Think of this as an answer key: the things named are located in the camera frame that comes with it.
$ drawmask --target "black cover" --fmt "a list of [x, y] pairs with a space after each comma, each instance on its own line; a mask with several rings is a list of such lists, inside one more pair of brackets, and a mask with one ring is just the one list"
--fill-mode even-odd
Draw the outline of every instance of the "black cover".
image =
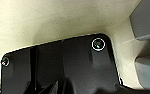
[[[95, 38], [104, 40], [102, 51], [92, 49]], [[36, 91], [33, 87], [49, 92], [49, 87], [56, 82], [59, 94], [93, 94], [100, 88], [115, 92], [115, 83], [119, 83], [111, 42], [104, 34], [36, 45], [4, 57], [9, 58], [10, 63], [2, 65], [2, 94], [26, 94], [29, 90]]]

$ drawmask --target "floor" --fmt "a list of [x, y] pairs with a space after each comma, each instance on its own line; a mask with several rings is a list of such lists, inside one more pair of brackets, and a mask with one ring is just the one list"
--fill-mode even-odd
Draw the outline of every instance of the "floor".
[[146, 42], [135, 39], [129, 19], [140, 1], [0, 0], [0, 60], [5, 53], [20, 48], [105, 33], [112, 41], [116, 65], [124, 84], [142, 88], [134, 59]]

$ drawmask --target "metal screw head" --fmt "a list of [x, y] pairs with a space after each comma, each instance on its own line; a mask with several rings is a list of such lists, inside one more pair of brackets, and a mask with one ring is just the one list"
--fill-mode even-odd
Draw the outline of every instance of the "metal screw head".
[[105, 47], [105, 42], [103, 39], [101, 38], [96, 38], [92, 41], [92, 48], [95, 50], [95, 51], [101, 51], [103, 50]]
[[4, 66], [8, 66], [9, 65], [9, 59], [7, 57], [3, 57], [1, 60], [1, 64]]

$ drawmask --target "black plastic panel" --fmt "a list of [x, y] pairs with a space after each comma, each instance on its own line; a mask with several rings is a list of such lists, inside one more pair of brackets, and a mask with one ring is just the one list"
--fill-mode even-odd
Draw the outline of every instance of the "black plastic panel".
[[[103, 50], [93, 50], [91, 44], [95, 38], [104, 40]], [[10, 63], [2, 65], [2, 94], [23, 94], [33, 80], [30, 49], [4, 55]], [[111, 42], [106, 35], [93, 34], [55, 41], [37, 45], [36, 50], [34, 76], [42, 88], [58, 81], [58, 92], [63, 94], [93, 94], [100, 88], [107, 92], [116, 91], [114, 84], [119, 83], [119, 78]]]

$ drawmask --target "screw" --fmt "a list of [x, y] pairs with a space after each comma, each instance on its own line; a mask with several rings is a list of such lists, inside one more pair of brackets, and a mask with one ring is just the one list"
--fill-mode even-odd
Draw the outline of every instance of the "screw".
[[9, 65], [9, 59], [7, 57], [3, 57], [1, 60], [1, 64], [4, 66], [8, 66]]

